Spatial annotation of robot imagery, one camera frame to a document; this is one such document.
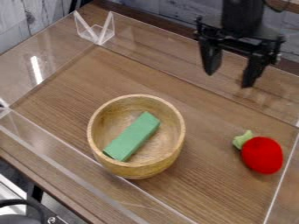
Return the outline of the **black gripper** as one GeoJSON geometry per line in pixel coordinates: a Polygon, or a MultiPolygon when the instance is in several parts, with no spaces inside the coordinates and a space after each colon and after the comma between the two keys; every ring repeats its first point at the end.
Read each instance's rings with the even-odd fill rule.
{"type": "Polygon", "coordinates": [[[224,27],[220,17],[198,17],[194,38],[199,42],[203,69],[207,75],[221,68],[224,51],[249,58],[244,72],[242,87],[252,88],[269,64],[280,61],[285,35],[260,23],[256,27],[242,25],[237,30],[224,27]]]}

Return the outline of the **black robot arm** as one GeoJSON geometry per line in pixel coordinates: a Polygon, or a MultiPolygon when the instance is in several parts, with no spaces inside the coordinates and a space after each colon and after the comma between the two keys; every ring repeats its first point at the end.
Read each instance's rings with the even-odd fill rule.
{"type": "Polygon", "coordinates": [[[264,24],[266,0],[224,0],[220,17],[197,17],[194,38],[199,43],[201,60],[207,75],[222,65],[224,51],[248,57],[244,88],[252,88],[268,66],[281,57],[286,36],[264,24]]]}

